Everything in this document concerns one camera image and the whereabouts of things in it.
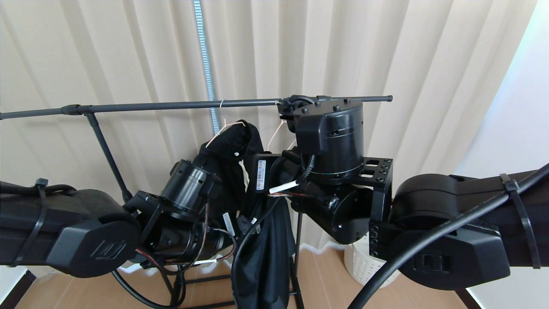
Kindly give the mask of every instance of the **light brown floor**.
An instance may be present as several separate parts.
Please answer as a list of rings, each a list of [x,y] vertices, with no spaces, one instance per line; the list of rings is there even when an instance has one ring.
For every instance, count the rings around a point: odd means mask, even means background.
[[[197,267],[187,272],[185,277],[190,280],[228,273],[229,268],[226,264],[219,264],[210,273],[203,273],[202,269]],[[145,271],[137,271],[124,274],[124,277],[137,291],[151,300],[161,304],[169,302],[169,294],[158,274],[148,276]],[[347,308],[361,288],[345,270],[343,252],[332,248],[327,248],[321,255],[301,250],[298,278],[307,309]],[[187,296],[182,307],[207,305],[231,299],[229,279],[204,282],[187,288]],[[33,283],[16,309],[31,308],[147,307],[128,294],[110,274],[89,279],[50,274]],[[292,296],[288,308],[295,308]],[[403,275],[386,288],[377,291],[365,308],[466,309],[454,292],[426,288]]]

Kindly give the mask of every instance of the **curtain fold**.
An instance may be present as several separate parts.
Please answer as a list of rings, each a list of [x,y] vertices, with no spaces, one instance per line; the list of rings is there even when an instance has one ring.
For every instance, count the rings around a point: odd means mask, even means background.
[[[393,95],[365,103],[365,154],[395,158],[394,188],[452,173],[501,85],[536,0],[202,1],[218,100]],[[3,1],[2,112],[207,100],[192,1]],[[274,106],[221,108],[267,147]],[[97,115],[131,191],[159,193],[211,138],[207,109]],[[103,190],[116,181],[82,117],[1,124],[2,180]],[[270,150],[294,141],[284,125]],[[303,241],[327,234],[306,219]]]

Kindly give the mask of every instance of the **white basket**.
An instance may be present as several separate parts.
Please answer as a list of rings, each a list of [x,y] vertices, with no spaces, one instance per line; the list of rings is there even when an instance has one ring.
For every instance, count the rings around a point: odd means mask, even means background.
[[[385,264],[385,261],[369,255],[368,235],[345,248],[344,261],[349,274],[360,284],[366,284],[374,273]],[[389,285],[399,274],[399,271],[393,273],[381,287]]]

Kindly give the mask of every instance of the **dark baseboard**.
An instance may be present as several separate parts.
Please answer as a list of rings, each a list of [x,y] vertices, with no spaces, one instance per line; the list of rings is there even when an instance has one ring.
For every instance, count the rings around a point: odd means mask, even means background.
[[[0,304],[0,309],[15,309],[35,279],[36,277],[31,272],[27,271]]]
[[[482,309],[482,307],[480,307],[477,301],[466,289],[456,290],[456,294],[460,297],[461,301],[465,304],[467,309]]]

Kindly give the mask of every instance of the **wall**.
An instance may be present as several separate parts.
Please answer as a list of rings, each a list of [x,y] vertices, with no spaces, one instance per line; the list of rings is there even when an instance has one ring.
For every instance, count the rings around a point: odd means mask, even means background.
[[[496,176],[549,162],[549,1],[538,3],[501,88],[456,174]],[[549,269],[470,288],[487,309],[546,308]]]
[[[25,274],[26,270],[23,266],[15,268],[0,266],[0,304],[12,291],[17,282],[19,282],[19,279]]]

